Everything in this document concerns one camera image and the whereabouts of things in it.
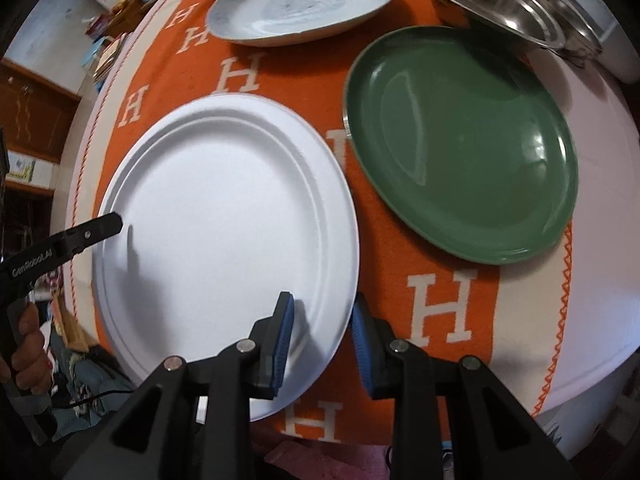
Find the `finger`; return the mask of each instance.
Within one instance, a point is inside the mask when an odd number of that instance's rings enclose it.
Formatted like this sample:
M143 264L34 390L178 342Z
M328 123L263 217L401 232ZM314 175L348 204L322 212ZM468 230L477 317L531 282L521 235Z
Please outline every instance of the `finger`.
M27 334L11 358L11 364L14 366L14 370L16 372L24 370L32 365L36 359L43 356L43 346L44 336L40 330Z
M4 359L0 356L0 382L7 382L11 379L11 370L9 370L8 365L4 362Z
M43 352L36 362L32 363L26 370L21 371L15 377L15 384L21 390L29 390L34 386L38 386L45 375L49 375L49 367L47 366L46 354Z
M49 373L49 369L47 368L47 375L41 378L40 382L31 389L31 393L33 395L45 394L49 391L50 387L51 387L51 374Z
M40 318L38 316L38 308L34 303L30 303L20 316L20 322L18 323L18 330L22 335L27 335L35 332L40 326Z

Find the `person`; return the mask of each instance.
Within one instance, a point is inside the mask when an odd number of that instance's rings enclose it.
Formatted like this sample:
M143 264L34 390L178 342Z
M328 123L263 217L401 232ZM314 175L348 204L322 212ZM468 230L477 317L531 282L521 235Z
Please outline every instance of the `person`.
M44 336L39 330L38 309L30 304L18 322L24 336L14 355L7 357L16 371L15 383L34 394L49 391L51 372L44 351ZM7 363L0 356L0 382L11 378ZM2 480L51 480L49 454L53 450L36 446L22 419L11 406L4 388L0 388L0 478Z

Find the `orange tablecloth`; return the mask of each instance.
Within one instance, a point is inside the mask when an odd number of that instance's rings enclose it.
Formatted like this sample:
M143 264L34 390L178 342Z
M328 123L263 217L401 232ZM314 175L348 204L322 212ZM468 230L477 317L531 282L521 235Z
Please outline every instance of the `orange tablecloth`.
M70 205L72 222L82 221L82 201L91 201L92 213L98 212L127 151L169 111L212 92L254 92L274 99L318 130L346 174L360 230L359 287L373 313L388 319L398 336L441 358L476 354L489 362L497 352L508 361L510 345L521 346L514 355L523 353L526 373L505 371L501 378L533 414L539 412L562 342L572 269L571 227L550 254L501 278L498 267L450 256L406 227L376 195L346 142L342 88L351 63L388 31L439 24L431 0L393 0L368 22L339 36L269 49L210 36L205 16L214 1L163 0L136 32L103 89L86 134ZM92 153L97 152L94 160ZM90 319L93 305L85 306L92 302L91 295L81 298L79 269L73 263L70 270L73 310L84 326L95 323L98 339L107 346L99 319ZM498 298L501 279L503 295ZM526 299L514 301L520 296ZM524 329L528 334L512 337L510 319L519 312L518 319L529 323ZM311 389L260 424L307 438L388 444L392 403L367 397L348 333Z

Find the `plate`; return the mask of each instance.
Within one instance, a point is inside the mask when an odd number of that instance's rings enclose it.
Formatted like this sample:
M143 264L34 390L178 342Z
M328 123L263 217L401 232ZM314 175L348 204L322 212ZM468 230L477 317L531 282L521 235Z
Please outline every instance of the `plate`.
M428 241L508 264L552 247L578 166L562 112L535 74L471 30L409 27L371 43L344 92L369 181Z
M169 355L202 359L247 337L281 290L296 298L284 384L273 401L252 399L252 420L319 377L349 321L358 231L340 167L299 115L247 94L174 110L119 165L109 211L124 227L94 249L94 291L135 383Z
M279 46L319 40L368 20L391 0L216 0L212 35L231 43Z

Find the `metal bowl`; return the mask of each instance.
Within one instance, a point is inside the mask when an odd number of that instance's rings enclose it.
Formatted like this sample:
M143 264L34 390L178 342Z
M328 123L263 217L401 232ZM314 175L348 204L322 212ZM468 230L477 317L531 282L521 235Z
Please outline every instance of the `metal bowl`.
M593 59L602 52L602 45L585 19L564 0L537 0L556 19L566 37L559 56L584 66L585 59Z
M536 47L552 50L564 47L564 33L558 22L536 0L433 0L433 2L443 22L470 27L480 24L484 29L490 30L495 39L506 43L507 47L518 54Z

